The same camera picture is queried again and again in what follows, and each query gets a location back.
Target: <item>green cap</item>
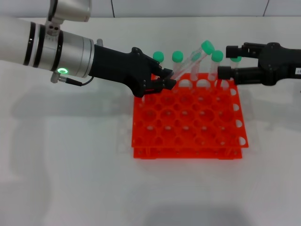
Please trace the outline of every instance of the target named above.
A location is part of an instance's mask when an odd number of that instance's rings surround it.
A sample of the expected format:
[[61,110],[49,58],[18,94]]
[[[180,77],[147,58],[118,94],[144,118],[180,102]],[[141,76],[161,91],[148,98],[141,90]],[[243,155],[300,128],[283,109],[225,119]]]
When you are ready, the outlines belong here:
[[193,57],[192,57],[192,61],[194,62],[194,61],[197,61],[200,57],[201,57],[201,53],[195,53],[195,51],[193,51],[192,52],[192,55],[193,55]]
[[238,63],[241,61],[241,56],[239,56],[237,58],[230,58],[230,59],[231,59],[231,61]]
[[159,63],[162,63],[164,60],[164,54],[160,51],[154,52],[154,54],[152,55],[152,58],[154,60],[159,61]]
[[207,54],[210,55],[213,53],[214,51],[214,46],[212,45],[212,43],[208,40],[204,41],[201,45],[203,51]]
[[173,61],[174,61],[175,63],[180,63],[180,62],[182,62],[183,58],[184,58],[184,54],[183,54],[181,51],[175,51],[175,52],[173,53]]
[[211,55],[211,59],[217,63],[221,62],[223,57],[224,57],[224,54],[220,50],[214,51]]

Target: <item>test tube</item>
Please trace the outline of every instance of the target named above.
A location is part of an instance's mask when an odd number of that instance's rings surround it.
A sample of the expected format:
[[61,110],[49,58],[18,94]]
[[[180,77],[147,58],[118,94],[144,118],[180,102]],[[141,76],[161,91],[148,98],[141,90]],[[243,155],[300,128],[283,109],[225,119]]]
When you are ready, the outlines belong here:
[[201,53],[193,53],[193,58],[191,59],[193,62],[196,62],[190,72],[190,80],[191,81],[196,81],[198,80],[198,72],[199,72],[199,64],[200,64],[200,58],[201,58]]
[[154,54],[152,55],[152,58],[154,60],[159,61],[160,65],[162,66],[162,63],[164,61],[164,54],[161,51],[154,52]]
[[174,62],[174,71],[176,71],[180,66],[181,62],[183,61],[184,54],[181,51],[175,51],[173,53],[173,62]]
[[230,66],[232,69],[238,68],[239,62],[241,61],[241,56],[237,58],[230,58],[231,63]]
[[220,65],[224,54],[220,50],[216,50],[211,55],[211,68],[208,74],[208,80],[214,81],[217,79],[217,68]]
[[[204,41],[200,48],[196,51],[192,52],[192,54],[181,64],[181,66],[174,72],[173,79],[179,80],[184,72],[195,65],[198,61],[201,62],[206,56],[212,54],[214,51],[214,46],[208,40]],[[192,58],[197,55],[201,54],[201,57],[198,61],[193,61]]]

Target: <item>orange plastic rack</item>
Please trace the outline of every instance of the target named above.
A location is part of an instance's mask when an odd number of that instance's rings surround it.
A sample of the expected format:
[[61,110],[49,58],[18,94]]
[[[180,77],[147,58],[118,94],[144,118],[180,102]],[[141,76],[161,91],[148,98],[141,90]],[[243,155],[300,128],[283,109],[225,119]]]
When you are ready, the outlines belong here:
[[[134,100],[134,158],[241,159],[248,147],[237,87],[217,88],[200,73],[198,81],[185,74],[172,91]],[[192,87],[182,87],[191,82]]]

